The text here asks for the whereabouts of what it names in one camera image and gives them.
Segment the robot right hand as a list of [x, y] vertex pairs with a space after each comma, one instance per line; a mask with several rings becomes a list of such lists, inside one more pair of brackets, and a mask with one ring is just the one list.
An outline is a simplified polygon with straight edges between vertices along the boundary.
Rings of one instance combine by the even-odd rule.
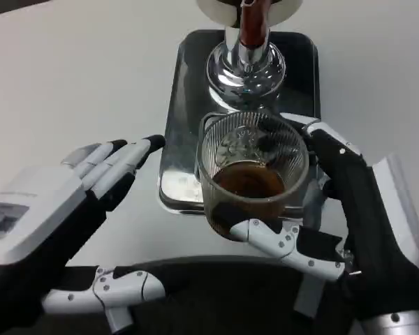
[[285, 265], [339, 284], [366, 334], [419, 334], [419, 221], [393, 156], [368, 165], [360, 151], [325, 122], [285, 113], [310, 143], [328, 176], [330, 198], [341, 202], [352, 258], [325, 261], [296, 246], [306, 229], [275, 233], [235, 210], [230, 232]]

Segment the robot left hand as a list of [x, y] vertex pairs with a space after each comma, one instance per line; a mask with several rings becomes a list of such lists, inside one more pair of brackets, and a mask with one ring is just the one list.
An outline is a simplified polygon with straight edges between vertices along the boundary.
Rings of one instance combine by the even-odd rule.
[[43, 314], [100, 312], [121, 334], [133, 323], [131, 306], [166, 295], [145, 269], [68, 265], [165, 143], [151, 135], [93, 144], [59, 165], [23, 169], [0, 191], [0, 334]]

